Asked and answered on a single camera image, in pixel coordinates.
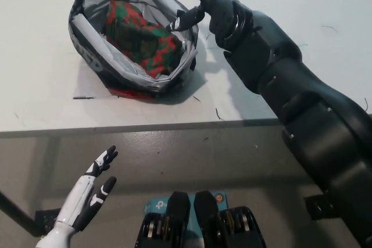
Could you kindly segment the dark right robot hand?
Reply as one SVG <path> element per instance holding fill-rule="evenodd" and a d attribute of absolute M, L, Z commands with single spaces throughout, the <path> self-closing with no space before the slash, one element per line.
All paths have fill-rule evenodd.
<path fill-rule="evenodd" d="M 242 42 L 245 27 L 249 26 L 250 9 L 238 0 L 200 0 L 200 4 L 186 12 L 177 11 L 176 19 L 166 26 L 168 31 L 186 31 L 210 16 L 209 31 L 216 44 L 231 52 Z"/>

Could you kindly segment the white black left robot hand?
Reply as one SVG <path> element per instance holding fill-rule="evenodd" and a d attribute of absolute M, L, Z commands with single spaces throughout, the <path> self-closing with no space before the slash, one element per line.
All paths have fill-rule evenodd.
<path fill-rule="evenodd" d="M 103 151 L 77 180 L 68 194 L 56 225 L 67 225 L 75 232 L 83 231 L 92 221 L 116 183 L 116 177 L 110 177 L 98 193 L 92 194 L 95 180 L 110 168 L 111 162 L 118 155 L 115 145 Z"/>

